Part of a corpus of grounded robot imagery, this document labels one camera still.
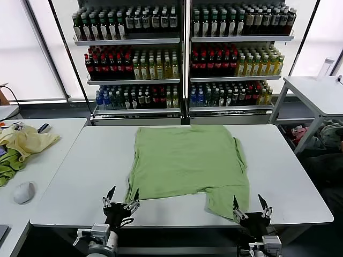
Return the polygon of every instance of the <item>robotic hand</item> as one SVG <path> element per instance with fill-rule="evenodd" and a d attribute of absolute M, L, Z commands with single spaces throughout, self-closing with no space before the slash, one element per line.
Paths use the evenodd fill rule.
<path fill-rule="evenodd" d="M 111 202 L 115 188 L 116 186 L 102 198 L 103 213 L 106 215 L 105 223 L 95 223 L 91 229 L 77 230 L 77 238 L 73 246 L 76 246 L 80 239 L 88 240 L 88 257 L 115 257 L 119 230 L 133 222 L 130 216 L 139 207 L 138 190 L 133 201 L 129 203 Z"/>
<path fill-rule="evenodd" d="M 263 212 L 244 213 L 240 210 L 236 196 L 234 196 L 234 217 L 242 227 L 247 228 L 249 231 L 249 235 L 243 233 L 239 239 L 237 244 L 237 257 L 282 257 L 282 244 L 279 237 L 268 236 L 267 231 L 273 208 L 268 207 L 267 202 L 260 195 L 258 197 Z"/>

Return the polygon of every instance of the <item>white computer mouse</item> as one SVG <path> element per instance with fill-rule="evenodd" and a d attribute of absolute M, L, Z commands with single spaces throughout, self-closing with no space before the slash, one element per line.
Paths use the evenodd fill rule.
<path fill-rule="evenodd" d="M 22 205 L 23 203 L 32 199 L 34 193 L 35 191 L 33 183 L 25 182 L 17 186 L 13 194 L 13 199 L 17 204 Z"/>

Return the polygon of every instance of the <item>green cloth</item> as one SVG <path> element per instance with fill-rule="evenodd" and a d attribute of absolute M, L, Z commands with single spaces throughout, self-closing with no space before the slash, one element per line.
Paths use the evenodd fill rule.
<path fill-rule="evenodd" d="M 135 162 L 125 201 L 205 192 L 207 207 L 233 219 L 233 195 L 249 205 L 247 165 L 241 143 L 221 125 L 138 129 Z"/>
<path fill-rule="evenodd" d="M 0 157 L 0 186 L 6 185 L 7 181 L 11 179 L 18 170 L 24 168 L 24 163 L 19 162 L 21 154 L 8 148 L 8 152 Z"/>

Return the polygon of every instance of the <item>yellow cloth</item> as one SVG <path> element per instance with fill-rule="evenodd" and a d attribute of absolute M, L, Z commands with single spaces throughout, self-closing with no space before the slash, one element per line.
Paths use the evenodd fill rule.
<path fill-rule="evenodd" d="M 37 129 L 27 125 L 24 125 L 20 131 L 14 130 L 15 128 L 16 126 L 12 125 L 0 130 L 0 145 L 17 150 L 21 154 L 20 162 L 23 162 L 31 154 L 40 153 L 59 139 L 57 134 L 38 134 Z"/>

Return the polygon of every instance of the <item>fabric pile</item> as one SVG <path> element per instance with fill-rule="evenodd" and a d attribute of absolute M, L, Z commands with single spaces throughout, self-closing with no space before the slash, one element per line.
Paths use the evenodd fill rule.
<path fill-rule="evenodd" d="M 0 186 L 25 167 L 27 157 L 40 153 L 58 139 L 59 135 L 38 134 L 37 129 L 27 125 L 0 130 Z"/>

